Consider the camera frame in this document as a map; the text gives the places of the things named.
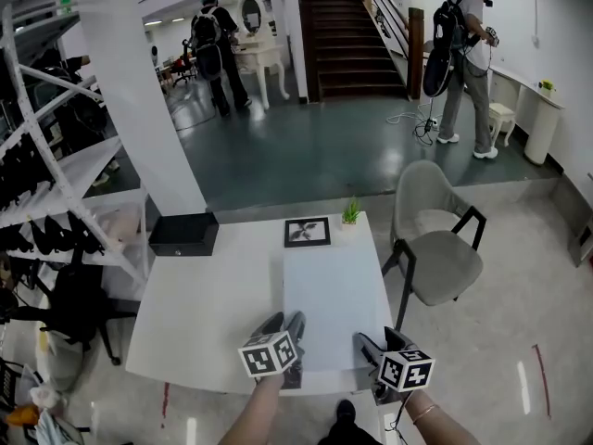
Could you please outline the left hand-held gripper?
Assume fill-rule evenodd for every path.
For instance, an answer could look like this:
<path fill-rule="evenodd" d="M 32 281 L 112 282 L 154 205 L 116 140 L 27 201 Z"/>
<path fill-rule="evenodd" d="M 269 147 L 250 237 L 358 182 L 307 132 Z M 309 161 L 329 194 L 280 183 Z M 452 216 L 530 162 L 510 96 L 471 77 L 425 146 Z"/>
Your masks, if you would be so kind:
<path fill-rule="evenodd" d="M 286 331 L 282 331 L 283 327 L 284 313 L 278 311 L 252 333 L 238 353 L 247 375 L 257 383 L 265 377 L 281 375 L 283 388 L 300 388 L 304 355 L 300 342 L 306 327 L 305 314 L 296 311 Z"/>

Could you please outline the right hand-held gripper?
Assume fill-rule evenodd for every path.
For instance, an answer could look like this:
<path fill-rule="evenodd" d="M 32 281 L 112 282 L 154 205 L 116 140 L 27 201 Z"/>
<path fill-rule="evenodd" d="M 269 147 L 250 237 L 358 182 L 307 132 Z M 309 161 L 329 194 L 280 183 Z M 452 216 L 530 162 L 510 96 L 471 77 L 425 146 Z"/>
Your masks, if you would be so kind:
<path fill-rule="evenodd" d="M 384 332 L 387 351 L 361 332 L 354 336 L 373 367 L 370 377 L 376 404 L 392 403 L 401 395 L 427 388 L 435 368 L 434 358 L 421 350 L 407 350 L 410 340 L 395 328 L 385 326 Z"/>

